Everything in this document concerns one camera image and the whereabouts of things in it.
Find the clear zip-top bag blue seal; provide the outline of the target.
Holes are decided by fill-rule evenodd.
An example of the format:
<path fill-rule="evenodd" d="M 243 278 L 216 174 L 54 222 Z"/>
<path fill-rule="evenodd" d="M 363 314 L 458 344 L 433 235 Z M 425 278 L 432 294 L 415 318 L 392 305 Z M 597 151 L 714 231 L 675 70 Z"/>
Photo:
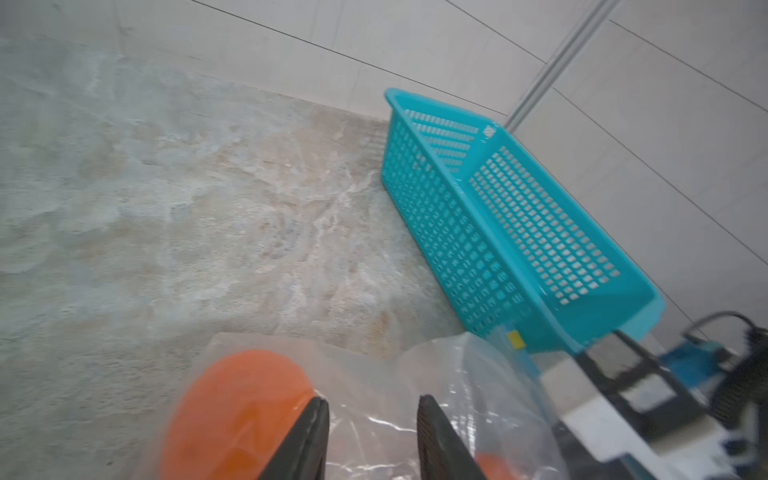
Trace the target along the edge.
<path fill-rule="evenodd" d="M 473 458 L 477 452 L 498 455 L 527 479 L 568 477 L 552 430 L 553 408 L 534 365 L 506 343 L 464 333 L 382 359 L 308 339 L 219 333 L 161 412 L 136 478 L 162 479 L 165 435 L 194 380 L 219 359 L 249 349 L 290 358 L 304 370 L 315 396 L 328 402 L 329 479 L 418 478 L 417 409 L 423 395 L 435 398 Z"/>

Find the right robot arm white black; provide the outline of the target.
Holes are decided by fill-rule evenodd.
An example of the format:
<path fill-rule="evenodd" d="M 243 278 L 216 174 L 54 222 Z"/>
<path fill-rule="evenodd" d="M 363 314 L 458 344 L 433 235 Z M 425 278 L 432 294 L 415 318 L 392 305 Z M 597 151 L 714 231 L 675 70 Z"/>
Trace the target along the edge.
<path fill-rule="evenodd" d="M 745 325 L 746 352 L 737 356 L 722 344 L 706 341 L 695 332 L 723 318 Z M 733 310 L 700 318 L 681 332 L 680 345 L 693 358 L 677 373 L 687 388 L 697 388 L 717 378 L 708 396 L 708 412 L 728 433 L 725 453 L 741 479 L 767 477 L 767 329 Z"/>

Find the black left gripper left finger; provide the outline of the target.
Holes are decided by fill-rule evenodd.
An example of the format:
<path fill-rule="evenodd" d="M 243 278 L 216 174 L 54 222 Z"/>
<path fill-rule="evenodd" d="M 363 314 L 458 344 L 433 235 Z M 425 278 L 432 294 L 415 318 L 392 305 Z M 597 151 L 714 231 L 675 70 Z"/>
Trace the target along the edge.
<path fill-rule="evenodd" d="M 315 396 L 307 403 L 258 480 L 323 480 L 329 431 L 328 402 Z"/>

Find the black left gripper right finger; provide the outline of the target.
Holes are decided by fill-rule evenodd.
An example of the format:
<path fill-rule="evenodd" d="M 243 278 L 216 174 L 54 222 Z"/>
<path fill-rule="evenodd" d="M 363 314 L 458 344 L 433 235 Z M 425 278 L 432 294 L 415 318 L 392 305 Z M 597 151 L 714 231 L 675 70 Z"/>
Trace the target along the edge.
<path fill-rule="evenodd" d="M 417 448 L 422 480 L 486 480 L 432 395 L 419 398 Z"/>

